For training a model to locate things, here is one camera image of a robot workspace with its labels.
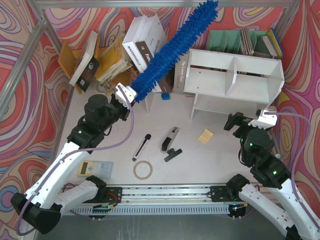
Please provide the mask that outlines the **beige tape roll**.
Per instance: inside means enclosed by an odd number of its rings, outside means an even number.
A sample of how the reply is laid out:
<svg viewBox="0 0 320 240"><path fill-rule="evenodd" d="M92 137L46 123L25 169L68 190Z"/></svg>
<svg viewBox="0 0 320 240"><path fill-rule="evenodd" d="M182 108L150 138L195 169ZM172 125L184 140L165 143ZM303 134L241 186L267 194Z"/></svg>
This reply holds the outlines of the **beige tape roll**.
<svg viewBox="0 0 320 240"><path fill-rule="evenodd" d="M147 180L153 173L153 166L150 162L142 160L137 162L133 167L133 175L138 180Z"/></svg>

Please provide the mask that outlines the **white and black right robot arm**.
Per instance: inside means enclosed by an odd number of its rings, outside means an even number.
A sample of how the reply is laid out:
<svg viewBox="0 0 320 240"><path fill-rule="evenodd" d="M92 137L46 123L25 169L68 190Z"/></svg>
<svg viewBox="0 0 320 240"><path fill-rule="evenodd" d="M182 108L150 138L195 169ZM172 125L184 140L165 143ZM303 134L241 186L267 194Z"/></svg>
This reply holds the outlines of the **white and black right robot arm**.
<svg viewBox="0 0 320 240"><path fill-rule="evenodd" d="M241 174L233 176L227 183L229 196L240 199L268 219L287 240L318 240L320 219L308 205L295 183L297 160L287 168L282 160L272 153L274 142L268 131L276 125L283 113L270 109L259 109L256 118L237 112L229 114L224 130L238 129L233 135L239 139L240 163L250 169L253 177L267 188L278 200L275 204L255 188Z"/></svg>

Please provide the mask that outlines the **beige and grey calculator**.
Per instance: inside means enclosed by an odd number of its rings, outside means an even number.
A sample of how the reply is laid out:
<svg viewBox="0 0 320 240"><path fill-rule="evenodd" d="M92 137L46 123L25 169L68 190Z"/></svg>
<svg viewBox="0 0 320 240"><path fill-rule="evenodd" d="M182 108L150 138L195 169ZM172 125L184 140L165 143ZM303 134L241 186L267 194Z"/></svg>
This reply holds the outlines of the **beige and grey calculator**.
<svg viewBox="0 0 320 240"><path fill-rule="evenodd" d="M100 179L110 179L113 170L113 162L110 161L83 161L77 170L77 176L96 176Z"/></svg>

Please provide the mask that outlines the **white and black leaning book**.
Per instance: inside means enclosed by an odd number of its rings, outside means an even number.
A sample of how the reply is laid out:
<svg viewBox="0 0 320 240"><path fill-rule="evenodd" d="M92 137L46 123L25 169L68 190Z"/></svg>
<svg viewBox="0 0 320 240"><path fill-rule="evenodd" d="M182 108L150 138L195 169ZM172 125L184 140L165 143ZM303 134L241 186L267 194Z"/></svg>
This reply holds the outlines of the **white and black leaning book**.
<svg viewBox="0 0 320 240"><path fill-rule="evenodd" d="M83 92L87 91L100 65L97 58L94 57L97 39L98 34L91 31L75 60L74 72L69 81L70 85L79 87Z"/></svg>

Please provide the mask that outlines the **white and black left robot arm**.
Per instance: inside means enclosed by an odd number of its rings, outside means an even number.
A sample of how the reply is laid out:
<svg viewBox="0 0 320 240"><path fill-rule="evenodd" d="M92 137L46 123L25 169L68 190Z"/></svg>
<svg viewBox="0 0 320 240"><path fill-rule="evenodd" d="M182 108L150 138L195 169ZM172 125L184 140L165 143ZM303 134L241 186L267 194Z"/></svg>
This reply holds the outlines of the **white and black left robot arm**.
<svg viewBox="0 0 320 240"><path fill-rule="evenodd" d="M103 94L92 95L84 106L84 115L71 130L60 154L42 177L25 193L15 193L10 202L18 214L16 232L20 231L22 220L42 234L50 232L61 217L77 205L101 198L106 183L92 175L74 188L60 192L69 176L78 165L98 146L106 136L106 131L118 120L134 119L133 103L135 94L128 90L117 91L108 99Z"/></svg>

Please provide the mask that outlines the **black and beige stapler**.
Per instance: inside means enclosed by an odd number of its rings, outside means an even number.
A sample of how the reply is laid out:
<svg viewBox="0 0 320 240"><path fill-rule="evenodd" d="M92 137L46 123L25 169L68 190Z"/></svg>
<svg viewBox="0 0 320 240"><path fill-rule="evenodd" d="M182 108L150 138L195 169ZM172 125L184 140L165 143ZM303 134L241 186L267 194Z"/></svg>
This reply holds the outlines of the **black and beige stapler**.
<svg viewBox="0 0 320 240"><path fill-rule="evenodd" d="M174 139L176 138L178 132L179 132L179 128L178 127L174 127L171 130L171 132L168 134L168 136L165 138L165 140L163 141L163 143L161 145L161 148L160 148L160 151L163 154L166 153L170 149L170 147L171 147Z"/></svg>

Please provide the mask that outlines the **green desk organizer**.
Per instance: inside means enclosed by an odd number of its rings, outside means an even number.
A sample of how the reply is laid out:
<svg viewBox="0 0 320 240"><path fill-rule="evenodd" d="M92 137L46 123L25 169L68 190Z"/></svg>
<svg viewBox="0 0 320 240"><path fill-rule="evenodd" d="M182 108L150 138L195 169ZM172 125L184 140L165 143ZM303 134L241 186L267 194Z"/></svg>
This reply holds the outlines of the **green desk organizer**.
<svg viewBox="0 0 320 240"><path fill-rule="evenodd" d="M254 50L253 56L276 59L269 54L261 39L266 31L248 30L248 32ZM207 51L244 55L241 50L241 30L210 30L205 49Z"/></svg>

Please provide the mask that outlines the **yellow worn paperback stack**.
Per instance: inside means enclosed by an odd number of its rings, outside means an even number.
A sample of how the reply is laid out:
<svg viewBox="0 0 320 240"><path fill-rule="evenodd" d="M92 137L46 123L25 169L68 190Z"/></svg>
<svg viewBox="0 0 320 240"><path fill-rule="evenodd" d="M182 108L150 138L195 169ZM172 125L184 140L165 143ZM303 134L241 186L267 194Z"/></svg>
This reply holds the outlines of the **yellow worn paperback stack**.
<svg viewBox="0 0 320 240"><path fill-rule="evenodd" d="M119 37L99 57L99 67L96 80L101 84L109 83L117 75L132 67L131 59L123 47L126 34L122 32Z"/></svg>

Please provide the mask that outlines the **black binder clip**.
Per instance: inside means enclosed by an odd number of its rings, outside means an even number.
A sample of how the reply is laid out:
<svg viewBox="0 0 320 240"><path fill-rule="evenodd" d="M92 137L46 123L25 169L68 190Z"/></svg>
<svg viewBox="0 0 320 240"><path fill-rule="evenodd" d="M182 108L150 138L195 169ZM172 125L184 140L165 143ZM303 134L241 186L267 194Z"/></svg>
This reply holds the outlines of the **black binder clip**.
<svg viewBox="0 0 320 240"><path fill-rule="evenodd" d="M173 158L177 157L182 152L183 152L182 149L174 150L173 148L171 148L170 150L167 151L168 156L164 158L164 161L167 163Z"/></svg>

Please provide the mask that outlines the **brown Fredonia book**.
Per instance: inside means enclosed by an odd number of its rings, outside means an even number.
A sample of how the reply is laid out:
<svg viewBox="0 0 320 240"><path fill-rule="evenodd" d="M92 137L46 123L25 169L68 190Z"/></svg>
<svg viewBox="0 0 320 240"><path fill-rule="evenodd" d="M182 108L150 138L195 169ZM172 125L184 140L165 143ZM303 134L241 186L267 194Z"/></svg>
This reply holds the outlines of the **brown Fredonia book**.
<svg viewBox="0 0 320 240"><path fill-rule="evenodd" d="M136 46L148 66L150 61L154 58L155 53L157 53L160 48L166 43L163 40L152 40L139 41ZM174 69L171 69L168 74L160 81L156 82L155 87L152 90L153 93L171 93L174 87Z"/></svg>

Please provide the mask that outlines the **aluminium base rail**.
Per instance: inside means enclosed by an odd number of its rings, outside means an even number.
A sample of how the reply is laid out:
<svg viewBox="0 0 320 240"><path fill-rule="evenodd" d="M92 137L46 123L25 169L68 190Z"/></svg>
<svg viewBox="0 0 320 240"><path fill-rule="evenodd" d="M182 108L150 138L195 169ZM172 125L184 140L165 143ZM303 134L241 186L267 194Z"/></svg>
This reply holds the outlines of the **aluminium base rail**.
<svg viewBox="0 0 320 240"><path fill-rule="evenodd" d="M112 215L192 215L192 214L231 214L241 213L247 205L262 214L289 217L300 211L303 197L298 190L292 190L290 180L282 185L282 189L269 188L282 205L258 191L252 184L246 184L230 196L226 186L109 186L105 190L91 181L49 195L42 189L38 193L28 190L25 197L32 204L39 204L43 209L57 207L61 215L79 215L102 219Z"/></svg>

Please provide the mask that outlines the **grey Lonely One book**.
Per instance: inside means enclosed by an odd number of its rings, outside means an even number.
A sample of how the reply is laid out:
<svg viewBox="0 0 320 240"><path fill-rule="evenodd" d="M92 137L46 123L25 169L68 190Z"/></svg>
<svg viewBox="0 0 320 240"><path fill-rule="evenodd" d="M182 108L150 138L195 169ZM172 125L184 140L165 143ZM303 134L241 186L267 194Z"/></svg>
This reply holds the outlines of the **grey Lonely One book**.
<svg viewBox="0 0 320 240"><path fill-rule="evenodd" d="M175 64L174 84L172 92L175 94L183 94L185 88L186 71L188 67L189 53L179 57L179 61Z"/></svg>

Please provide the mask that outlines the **white wooden bookshelf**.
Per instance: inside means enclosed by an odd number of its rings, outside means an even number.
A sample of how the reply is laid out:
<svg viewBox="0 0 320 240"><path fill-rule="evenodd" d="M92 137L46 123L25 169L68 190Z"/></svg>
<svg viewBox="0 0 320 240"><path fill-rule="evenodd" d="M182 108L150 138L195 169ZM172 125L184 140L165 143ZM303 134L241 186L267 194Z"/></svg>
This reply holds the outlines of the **white wooden bookshelf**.
<svg viewBox="0 0 320 240"><path fill-rule="evenodd" d="M184 64L184 92L196 110L254 117L271 106L284 86L281 60L190 49Z"/></svg>

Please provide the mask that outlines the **blue pencil sharpener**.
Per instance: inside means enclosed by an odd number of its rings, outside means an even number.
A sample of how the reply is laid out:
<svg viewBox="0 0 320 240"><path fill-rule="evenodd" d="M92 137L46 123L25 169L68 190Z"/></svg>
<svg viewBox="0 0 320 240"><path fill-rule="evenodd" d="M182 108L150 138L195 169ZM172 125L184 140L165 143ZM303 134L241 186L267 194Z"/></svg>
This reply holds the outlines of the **blue pencil sharpener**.
<svg viewBox="0 0 320 240"><path fill-rule="evenodd" d="M161 94L161 99L164 100L164 101L167 101L167 100L170 100L171 99L171 96L169 93L162 93Z"/></svg>

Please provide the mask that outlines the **blue microfiber duster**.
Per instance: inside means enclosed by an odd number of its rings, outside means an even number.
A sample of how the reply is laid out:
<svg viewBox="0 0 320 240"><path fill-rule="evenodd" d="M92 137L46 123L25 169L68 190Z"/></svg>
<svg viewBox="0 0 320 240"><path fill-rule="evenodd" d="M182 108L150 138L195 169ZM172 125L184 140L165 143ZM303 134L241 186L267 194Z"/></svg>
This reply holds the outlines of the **blue microfiber duster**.
<svg viewBox="0 0 320 240"><path fill-rule="evenodd" d="M144 100L169 71L195 44L207 28L218 17L217 7L219 2L207 0L200 3L189 15L188 19L179 28L176 34L168 41L148 64L146 70L140 73L131 83L137 92L135 101Z"/></svg>

